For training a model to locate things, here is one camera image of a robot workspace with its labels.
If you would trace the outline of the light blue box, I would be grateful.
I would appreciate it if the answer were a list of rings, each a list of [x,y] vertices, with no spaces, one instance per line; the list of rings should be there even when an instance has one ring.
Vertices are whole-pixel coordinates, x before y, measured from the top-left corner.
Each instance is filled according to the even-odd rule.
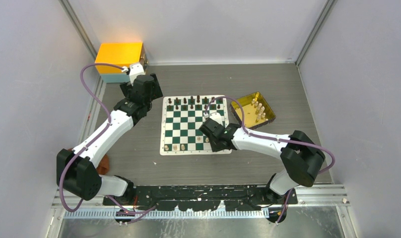
[[[126,73],[123,73],[122,70],[120,70],[117,73],[102,73],[101,74],[101,78],[106,83],[130,82],[129,81],[129,79],[130,79],[129,76]]]

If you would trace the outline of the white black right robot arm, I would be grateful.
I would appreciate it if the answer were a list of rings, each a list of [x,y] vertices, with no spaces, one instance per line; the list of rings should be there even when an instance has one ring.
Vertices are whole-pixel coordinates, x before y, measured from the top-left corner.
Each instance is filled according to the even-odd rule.
[[[253,131],[231,123],[227,127],[208,118],[199,130],[209,139],[213,152],[248,150],[281,159],[284,168],[269,179],[264,197],[273,204],[292,188],[311,187],[325,161],[321,149],[302,131],[276,135]]]

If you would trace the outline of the green white chess board mat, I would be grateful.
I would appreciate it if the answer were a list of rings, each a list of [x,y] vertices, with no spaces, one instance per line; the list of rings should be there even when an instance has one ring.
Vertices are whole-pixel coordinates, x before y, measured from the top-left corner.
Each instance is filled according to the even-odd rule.
[[[169,96],[164,97],[162,105],[161,119],[161,138],[159,153],[162,156],[182,156],[182,155],[211,155],[214,154],[211,150],[210,143],[206,143],[207,138],[200,130],[200,126],[205,122],[203,114],[205,112],[218,112],[222,115],[225,121],[224,126],[229,124],[229,113],[227,109],[227,100],[222,95],[200,95],[200,104],[197,103],[197,95],[192,95],[195,103],[194,109],[190,109],[191,96]],[[207,109],[204,110],[204,97],[208,98]],[[211,103],[211,98],[215,97],[215,101]],[[171,98],[172,104],[168,104],[168,99]],[[179,98],[179,110],[175,110],[175,99]],[[183,98],[187,99],[187,104],[183,104]],[[220,104],[218,99],[222,98],[223,103]],[[183,111],[182,106],[187,105],[187,110]],[[197,110],[197,105],[201,105],[201,110]],[[215,105],[215,110],[210,109],[210,105]],[[167,107],[172,106],[172,111],[167,111]],[[200,136],[202,141],[197,143],[197,137]],[[181,150],[181,145],[185,144],[186,150]],[[164,150],[164,146],[169,146],[169,151]],[[173,145],[178,145],[179,150],[173,151]]]

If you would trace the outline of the gold tin box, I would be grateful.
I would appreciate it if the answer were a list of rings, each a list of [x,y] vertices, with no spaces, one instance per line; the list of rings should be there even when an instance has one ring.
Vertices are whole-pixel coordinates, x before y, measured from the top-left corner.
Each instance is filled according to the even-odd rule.
[[[235,119],[241,123],[241,108],[243,108],[244,125],[246,128],[257,129],[273,122],[276,119],[275,113],[260,92],[254,92],[241,97],[237,99],[237,102],[241,105],[241,107],[236,102],[232,101],[230,104],[230,111],[234,115]]]

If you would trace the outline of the aluminium frame rail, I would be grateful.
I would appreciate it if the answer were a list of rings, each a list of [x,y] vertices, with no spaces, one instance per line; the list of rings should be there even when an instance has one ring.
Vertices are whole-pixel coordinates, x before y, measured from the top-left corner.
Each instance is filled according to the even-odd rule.
[[[297,187],[291,192],[291,200],[287,203],[288,208],[316,208],[316,207],[337,207],[339,211],[350,206],[350,201],[344,193],[345,189],[339,184],[319,184],[314,188]],[[282,205],[262,205],[259,210],[238,209],[230,211],[220,201],[214,209],[205,211],[194,211],[188,208],[180,210],[178,205],[173,205],[170,211],[158,209],[145,214],[130,215],[122,213],[117,206],[101,206],[101,196],[97,196],[94,202],[87,202],[86,206],[80,207],[75,212],[68,212],[61,207],[52,207],[55,219],[122,219],[122,223],[130,222],[132,219],[142,217],[143,219],[239,219],[239,218],[269,218],[282,210]]]

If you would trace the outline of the brown cloth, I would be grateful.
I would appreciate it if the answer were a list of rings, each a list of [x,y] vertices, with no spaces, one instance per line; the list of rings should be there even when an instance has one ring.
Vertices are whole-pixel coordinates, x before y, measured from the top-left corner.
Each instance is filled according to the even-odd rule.
[[[83,157],[79,155],[74,162],[70,165],[69,169],[67,170],[67,175],[71,172],[76,173],[77,175],[93,175],[95,172],[99,175],[105,175],[110,170],[110,162],[109,157],[105,154],[98,165],[94,165],[90,162],[88,157]]]

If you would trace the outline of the yellow box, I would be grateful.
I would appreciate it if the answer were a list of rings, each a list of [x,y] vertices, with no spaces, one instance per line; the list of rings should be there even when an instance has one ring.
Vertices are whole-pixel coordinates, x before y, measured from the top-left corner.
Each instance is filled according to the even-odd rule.
[[[126,67],[139,62],[144,71],[147,68],[147,57],[143,42],[102,43],[95,62]]]

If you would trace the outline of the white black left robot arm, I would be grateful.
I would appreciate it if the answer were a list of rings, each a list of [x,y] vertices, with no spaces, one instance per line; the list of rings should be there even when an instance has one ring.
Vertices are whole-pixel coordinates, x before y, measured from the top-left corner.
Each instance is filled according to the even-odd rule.
[[[96,195],[114,196],[128,205],[135,197],[134,183],[121,176],[103,176],[96,168],[109,149],[131,130],[152,108],[152,101],[163,96],[155,73],[138,75],[133,83],[120,85],[125,98],[107,120],[85,141],[57,154],[57,185],[83,200]]]

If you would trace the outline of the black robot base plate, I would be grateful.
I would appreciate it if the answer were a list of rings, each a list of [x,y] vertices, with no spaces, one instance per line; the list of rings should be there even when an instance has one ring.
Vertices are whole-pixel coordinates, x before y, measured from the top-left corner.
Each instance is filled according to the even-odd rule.
[[[273,195],[266,185],[169,185],[136,186],[123,196],[105,197],[103,205],[135,206],[140,210],[215,211],[222,204],[226,211],[258,211],[272,205],[296,204],[293,192]]]

